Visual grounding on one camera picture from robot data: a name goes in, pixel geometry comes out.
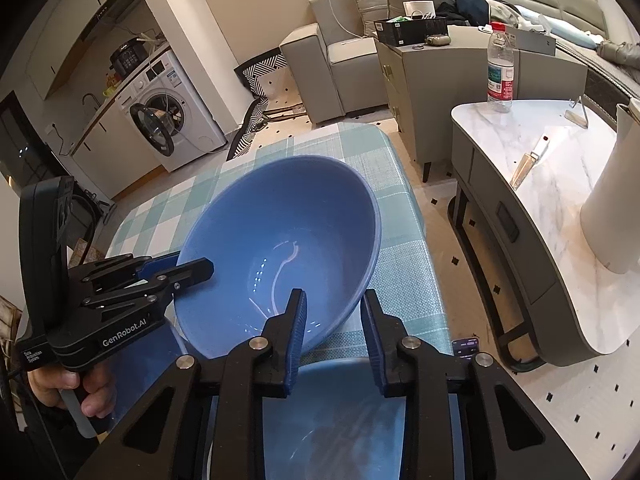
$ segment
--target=bottle label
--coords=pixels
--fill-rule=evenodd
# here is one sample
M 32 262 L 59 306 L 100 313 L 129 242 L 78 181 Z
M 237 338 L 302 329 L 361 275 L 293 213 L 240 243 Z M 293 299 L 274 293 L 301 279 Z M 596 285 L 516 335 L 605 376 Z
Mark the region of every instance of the bottle label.
M 489 95 L 500 101 L 513 99 L 513 66 L 489 63 Z

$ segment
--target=plastic bottle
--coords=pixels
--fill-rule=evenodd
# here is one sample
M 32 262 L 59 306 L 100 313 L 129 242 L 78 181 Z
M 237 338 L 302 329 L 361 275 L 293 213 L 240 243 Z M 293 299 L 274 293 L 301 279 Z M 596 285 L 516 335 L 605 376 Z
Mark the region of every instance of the plastic bottle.
M 489 81 L 487 101 L 497 112 L 507 113 L 513 101 L 513 49 L 507 39 L 504 23 L 492 22 L 494 33 L 489 38 L 487 58 Z

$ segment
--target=gray box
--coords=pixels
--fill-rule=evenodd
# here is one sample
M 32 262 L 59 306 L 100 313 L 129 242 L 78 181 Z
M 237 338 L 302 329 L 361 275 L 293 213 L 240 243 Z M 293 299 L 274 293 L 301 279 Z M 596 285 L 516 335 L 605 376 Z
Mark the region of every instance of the gray box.
M 556 55 L 556 38 L 531 30 L 520 30 L 509 25 L 506 27 L 506 33 L 511 46 L 518 50 L 527 50 L 547 56 Z

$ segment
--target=human hand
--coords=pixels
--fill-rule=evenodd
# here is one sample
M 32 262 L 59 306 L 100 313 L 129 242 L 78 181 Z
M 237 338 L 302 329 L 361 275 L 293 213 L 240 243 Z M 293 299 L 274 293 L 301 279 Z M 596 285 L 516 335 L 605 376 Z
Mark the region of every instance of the human hand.
M 59 364 L 28 372 L 28 377 L 31 390 L 41 403 L 65 410 L 58 390 L 74 390 L 80 385 L 80 375 L 65 370 Z M 82 386 L 89 394 L 81 404 L 85 416 L 104 418 L 113 411 L 116 402 L 115 377 L 107 361 L 91 368 L 82 378 Z

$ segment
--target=gray armchair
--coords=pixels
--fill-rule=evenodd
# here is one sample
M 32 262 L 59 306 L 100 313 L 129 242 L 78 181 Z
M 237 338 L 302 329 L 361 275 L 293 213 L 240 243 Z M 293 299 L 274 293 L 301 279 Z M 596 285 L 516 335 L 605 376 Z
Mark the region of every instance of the gray armchair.
M 294 30 L 280 50 L 311 121 L 387 104 L 375 42 L 358 38 L 364 30 L 355 0 L 309 2 L 317 23 Z

